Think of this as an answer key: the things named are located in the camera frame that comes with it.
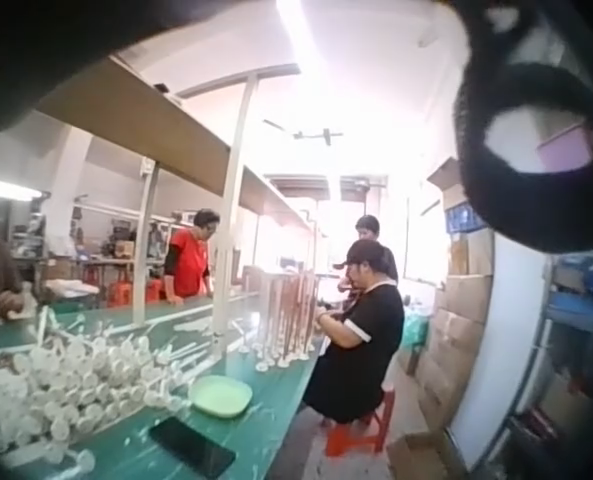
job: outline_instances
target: support post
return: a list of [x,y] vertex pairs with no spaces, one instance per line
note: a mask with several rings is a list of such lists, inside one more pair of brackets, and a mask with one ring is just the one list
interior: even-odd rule
[[252,265],[256,265],[256,251],[258,250],[258,232],[260,231],[260,215],[256,215],[256,230],[254,231],[254,252],[252,253]]
[[258,77],[255,74],[247,78],[243,99],[238,112],[234,141],[229,154],[227,176],[225,177],[225,190],[221,208],[220,232],[218,234],[218,254],[216,257],[216,276],[214,286],[214,312],[213,312],[213,352],[220,356],[225,353],[227,345],[224,341],[227,333],[227,307],[229,292],[231,290],[232,255],[234,248],[234,231],[240,188],[243,180],[243,167],[241,161],[241,147],[245,133],[245,124],[250,111],[252,98],[258,89]]
[[154,204],[154,192],[158,183],[160,166],[158,162],[143,158],[141,172],[145,175],[145,186],[140,201],[138,227],[136,228],[136,249],[134,252],[134,285],[132,295],[132,317],[135,325],[145,324],[145,289],[147,288],[147,247],[149,244],[149,222]]

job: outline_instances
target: black phone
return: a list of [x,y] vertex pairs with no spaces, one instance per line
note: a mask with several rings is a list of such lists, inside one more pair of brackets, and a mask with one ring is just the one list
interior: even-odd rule
[[220,477],[236,460],[236,453],[221,447],[176,417],[149,429],[149,436],[185,465],[207,479]]

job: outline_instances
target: blue plastic crate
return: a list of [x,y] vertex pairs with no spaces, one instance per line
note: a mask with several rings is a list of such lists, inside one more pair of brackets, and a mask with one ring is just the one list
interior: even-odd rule
[[485,222],[469,203],[461,203],[445,210],[447,233],[469,233],[485,228]]

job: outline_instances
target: light green dish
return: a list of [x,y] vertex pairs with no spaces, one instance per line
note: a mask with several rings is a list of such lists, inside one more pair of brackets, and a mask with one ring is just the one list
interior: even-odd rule
[[249,405],[252,389],[233,378],[208,375],[194,382],[188,396],[194,407],[209,415],[234,418]]

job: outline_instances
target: red plastic stool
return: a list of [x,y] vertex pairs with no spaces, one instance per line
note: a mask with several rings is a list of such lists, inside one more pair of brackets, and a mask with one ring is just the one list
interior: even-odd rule
[[340,457],[344,455],[352,447],[359,446],[373,446],[374,453],[380,453],[385,448],[385,438],[389,431],[389,424],[392,420],[392,412],[394,411],[394,401],[396,400],[396,392],[393,386],[383,387],[385,397],[383,398],[382,415],[377,412],[367,415],[361,419],[361,422],[369,425],[373,420],[378,424],[378,431],[374,435],[366,435],[356,437],[352,435],[351,424],[338,424],[332,428],[327,435],[327,447],[325,448],[325,455],[328,457]]
[[132,303],[132,285],[131,283],[117,282],[112,283],[109,286],[109,299],[107,306],[123,307],[125,305],[131,305]]
[[147,282],[147,289],[145,290],[145,302],[157,303],[160,302],[160,292],[163,289],[163,282],[158,278],[154,278]]

